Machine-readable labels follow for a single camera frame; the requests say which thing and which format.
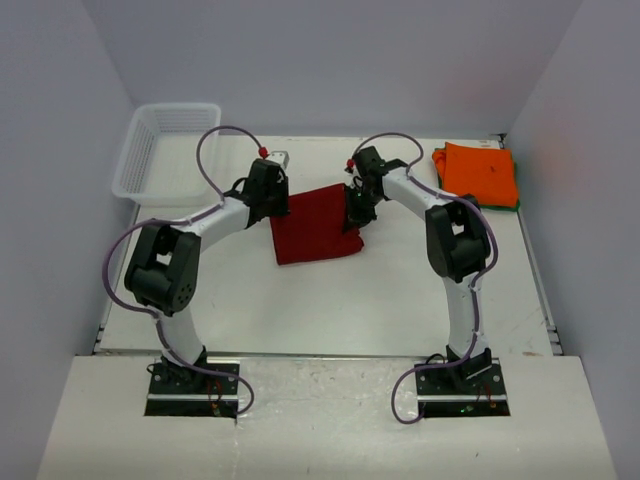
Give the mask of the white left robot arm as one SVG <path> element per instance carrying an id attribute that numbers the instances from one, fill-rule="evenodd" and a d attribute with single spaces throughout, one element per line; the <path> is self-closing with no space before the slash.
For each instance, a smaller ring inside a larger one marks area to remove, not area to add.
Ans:
<path id="1" fill-rule="evenodd" d="M 206 385 L 206 348 L 189 309 L 201 253 L 265 218 L 289 213 L 288 163 L 285 151 L 256 159 L 240 181 L 242 189 L 225 192 L 222 204 L 173 222 L 152 221 L 141 229 L 124 285 L 138 305 L 151 311 L 163 345 L 155 365 L 159 379 L 187 393 Z"/>

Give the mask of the dark red t shirt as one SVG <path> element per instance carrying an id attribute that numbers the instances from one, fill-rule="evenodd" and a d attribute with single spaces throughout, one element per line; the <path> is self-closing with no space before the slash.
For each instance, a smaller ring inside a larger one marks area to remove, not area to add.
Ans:
<path id="1" fill-rule="evenodd" d="M 279 266 L 342 258 L 359 253 L 358 228 L 345 231 L 346 186 L 342 183 L 289 197 L 289 213 L 270 227 Z"/>

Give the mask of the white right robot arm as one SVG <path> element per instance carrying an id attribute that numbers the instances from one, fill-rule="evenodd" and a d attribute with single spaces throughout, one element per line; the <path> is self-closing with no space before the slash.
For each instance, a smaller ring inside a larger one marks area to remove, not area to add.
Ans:
<path id="1" fill-rule="evenodd" d="M 467 393 L 492 365 L 480 307 L 482 277 L 492 265 L 495 236 L 475 198 L 457 197 L 420 183 L 409 165 L 384 160 L 366 147 L 347 161 L 350 184 L 345 188 L 343 230 L 362 228 L 377 219 L 382 201 L 396 202 L 424 222 L 429 265 L 443 280 L 449 318 L 446 363 L 426 377 Z"/>

